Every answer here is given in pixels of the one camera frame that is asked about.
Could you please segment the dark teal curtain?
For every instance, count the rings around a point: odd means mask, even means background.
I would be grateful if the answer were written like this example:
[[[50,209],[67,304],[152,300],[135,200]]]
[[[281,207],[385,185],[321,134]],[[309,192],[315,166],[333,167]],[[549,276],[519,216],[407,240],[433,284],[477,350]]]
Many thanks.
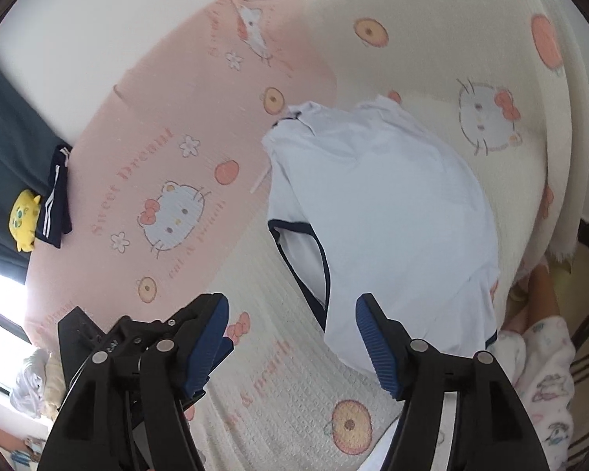
[[[64,144],[0,69],[0,274],[15,282],[25,282],[29,255],[9,232],[13,202],[25,188],[49,193],[53,153]]]

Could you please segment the white shirt navy trim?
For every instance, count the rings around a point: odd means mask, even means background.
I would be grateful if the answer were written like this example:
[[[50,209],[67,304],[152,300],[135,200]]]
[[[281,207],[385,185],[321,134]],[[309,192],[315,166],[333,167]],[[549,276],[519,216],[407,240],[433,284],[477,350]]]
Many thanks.
[[[355,305],[372,294],[408,335],[469,357],[497,334],[492,208],[467,163],[396,102],[306,102],[263,138],[269,231],[344,365],[373,366]]]

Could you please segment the yellow plush toy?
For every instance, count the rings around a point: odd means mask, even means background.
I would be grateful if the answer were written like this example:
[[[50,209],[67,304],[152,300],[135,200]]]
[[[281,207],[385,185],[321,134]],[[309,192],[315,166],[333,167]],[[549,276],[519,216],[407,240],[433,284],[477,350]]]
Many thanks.
[[[10,212],[8,228],[18,252],[34,250],[41,196],[24,189],[15,199]]]

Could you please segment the white cream clothes heap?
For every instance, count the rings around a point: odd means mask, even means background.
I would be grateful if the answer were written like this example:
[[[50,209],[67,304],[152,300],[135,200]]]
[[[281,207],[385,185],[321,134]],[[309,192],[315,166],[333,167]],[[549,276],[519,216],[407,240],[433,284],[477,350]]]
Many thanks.
[[[24,360],[24,368],[9,393],[10,404],[31,418],[54,421],[64,402],[67,385],[57,354],[37,349]]]

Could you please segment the navy white-striped folded garment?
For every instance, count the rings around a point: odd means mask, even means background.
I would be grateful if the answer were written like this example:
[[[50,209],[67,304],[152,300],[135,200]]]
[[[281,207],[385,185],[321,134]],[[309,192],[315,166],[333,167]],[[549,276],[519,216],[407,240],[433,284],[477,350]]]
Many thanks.
[[[40,202],[40,215],[37,222],[36,238],[61,248],[64,235],[72,231],[72,221],[68,200],[68,165],[71,147],[58,145],[49,165],[48,190]]]

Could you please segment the pink cream Hello Kitty blanket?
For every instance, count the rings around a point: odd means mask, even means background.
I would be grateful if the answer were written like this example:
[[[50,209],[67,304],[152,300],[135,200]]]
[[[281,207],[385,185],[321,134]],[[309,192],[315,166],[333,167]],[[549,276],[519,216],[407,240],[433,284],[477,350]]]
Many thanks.
[[[211,470],[359,470],[400,407],[355,324],[373,294],[470,356],[518,277],[576,249],[589,82],[555,0],[217,0],[112,89],[69,163],[72,231],[31,254],[57,350],[229,298],[189,425]]]

